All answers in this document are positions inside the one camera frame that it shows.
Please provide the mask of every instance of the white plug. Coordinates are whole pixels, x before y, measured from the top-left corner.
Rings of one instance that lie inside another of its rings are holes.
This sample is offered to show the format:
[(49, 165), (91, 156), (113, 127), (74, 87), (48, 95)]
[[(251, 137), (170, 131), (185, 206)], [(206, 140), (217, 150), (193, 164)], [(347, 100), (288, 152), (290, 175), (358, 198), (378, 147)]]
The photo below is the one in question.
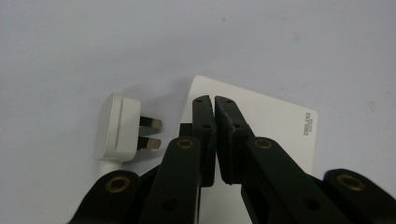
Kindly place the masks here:
[(140, 101), (111, 93), (103, 103), (96, 132), (94, 158), (99, 176), (119, 170), (140, 148), (159, 148), (161, 140), (139, 136), (139, 127), (160, 129), (159, 119), (140, 117)]

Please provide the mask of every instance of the metal prong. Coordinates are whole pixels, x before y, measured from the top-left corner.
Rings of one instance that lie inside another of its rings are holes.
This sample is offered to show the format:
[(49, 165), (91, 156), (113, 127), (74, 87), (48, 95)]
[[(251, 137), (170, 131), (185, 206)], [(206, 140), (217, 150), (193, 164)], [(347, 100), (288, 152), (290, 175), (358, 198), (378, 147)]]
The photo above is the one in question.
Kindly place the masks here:
[(157, 138), (147, 138), (139, 136), (137, 140), (137, 149), (158, 149), (161, 146), (161, 140)]
[(160, 119), (140, 117), (140, 126), (161, 129), (163, 122)]

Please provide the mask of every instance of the white background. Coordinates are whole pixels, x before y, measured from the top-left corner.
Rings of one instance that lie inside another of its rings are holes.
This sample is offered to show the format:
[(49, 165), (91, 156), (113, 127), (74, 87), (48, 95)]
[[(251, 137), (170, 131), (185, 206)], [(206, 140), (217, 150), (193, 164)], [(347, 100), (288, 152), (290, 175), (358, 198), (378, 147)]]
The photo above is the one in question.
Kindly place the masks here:
[(158, 164), (196, 75), (317, 110), (314, 175), (351, 169), (396, 196), (395, 11), (385, 0), (1, 1), (0, 223), (73, 216), (96, 180), (113, 91), (164, 124), (162, 149), (125, 168)]

